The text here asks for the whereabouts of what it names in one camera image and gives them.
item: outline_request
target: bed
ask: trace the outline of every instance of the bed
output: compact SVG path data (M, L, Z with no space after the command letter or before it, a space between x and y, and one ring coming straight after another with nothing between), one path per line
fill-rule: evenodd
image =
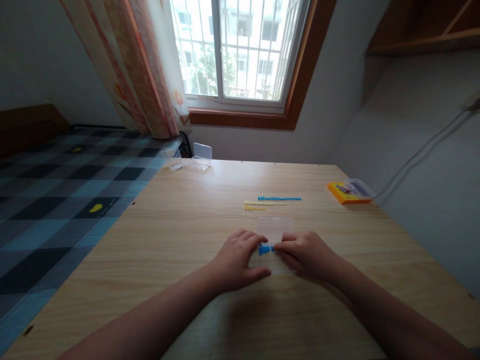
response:
M182 143L121 129L57 136L67 128L56 120L27 121L31 134L19 136L17 122L1 139L16 153L0 159L0 356L135 205L165 162L160 151Z

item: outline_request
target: curtain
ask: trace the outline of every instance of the curtain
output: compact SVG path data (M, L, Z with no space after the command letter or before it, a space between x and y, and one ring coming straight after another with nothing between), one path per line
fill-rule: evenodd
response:
M191 128L169 1L60 2L127 129L166 139Z

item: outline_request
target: wooden window frame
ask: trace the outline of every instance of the wooden window frame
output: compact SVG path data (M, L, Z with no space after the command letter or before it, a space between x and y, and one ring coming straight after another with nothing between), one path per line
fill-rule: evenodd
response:
M311 0L283 114L189 107L195 125L295 130L337 0Z

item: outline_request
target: wall socket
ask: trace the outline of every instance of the wall socket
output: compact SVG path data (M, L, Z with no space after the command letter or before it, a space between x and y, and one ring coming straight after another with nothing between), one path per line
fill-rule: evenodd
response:
M465 110L469 107L471 107L473 104L475 104L476 101L480 100L480 91L478 91L477 93L473 94L472 96L470 96L467 100L465 100L461 106L460 106L460 110Z

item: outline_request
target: white wall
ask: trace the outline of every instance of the white wall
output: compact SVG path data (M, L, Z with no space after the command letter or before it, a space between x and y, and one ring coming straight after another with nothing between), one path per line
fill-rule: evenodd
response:
M0 111L47 102L39 88L0 46Z
M333 156L380 191L480 91L480 51L395 59ZM480 114L440 142L378 202L480 298Z
M327 163L388 63L364 59L388 3L337 1L295 131L194 125L192 141L211 146L215 159Z
M0 43L46 102L71 124L122 126L58 0L0 0L0 9Z

